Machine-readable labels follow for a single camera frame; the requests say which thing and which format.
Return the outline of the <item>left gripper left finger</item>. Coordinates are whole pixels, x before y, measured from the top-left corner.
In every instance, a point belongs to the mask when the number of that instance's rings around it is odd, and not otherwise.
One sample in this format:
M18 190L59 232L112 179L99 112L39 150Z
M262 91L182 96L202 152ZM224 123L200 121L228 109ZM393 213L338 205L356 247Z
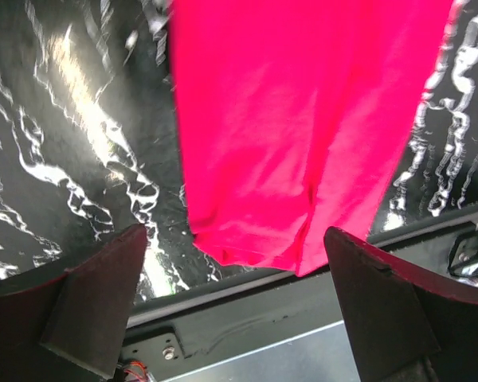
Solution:
M107 381L147 248L133 224L105 244L0 281L0 381Z

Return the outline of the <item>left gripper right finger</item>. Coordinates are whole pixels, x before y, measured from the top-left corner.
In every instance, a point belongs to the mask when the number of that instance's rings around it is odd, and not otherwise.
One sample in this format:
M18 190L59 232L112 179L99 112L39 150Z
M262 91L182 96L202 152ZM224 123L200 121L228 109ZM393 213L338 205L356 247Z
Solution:
M323 239L362 381L478 381L478 288L339 229Z

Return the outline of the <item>magenta pink towel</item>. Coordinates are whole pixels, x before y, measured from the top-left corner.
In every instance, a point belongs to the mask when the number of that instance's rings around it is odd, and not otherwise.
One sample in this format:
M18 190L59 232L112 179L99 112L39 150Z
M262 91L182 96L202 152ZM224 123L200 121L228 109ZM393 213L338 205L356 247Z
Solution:
M194 245L306 275L365 238L450 1L174 1L170 59Z

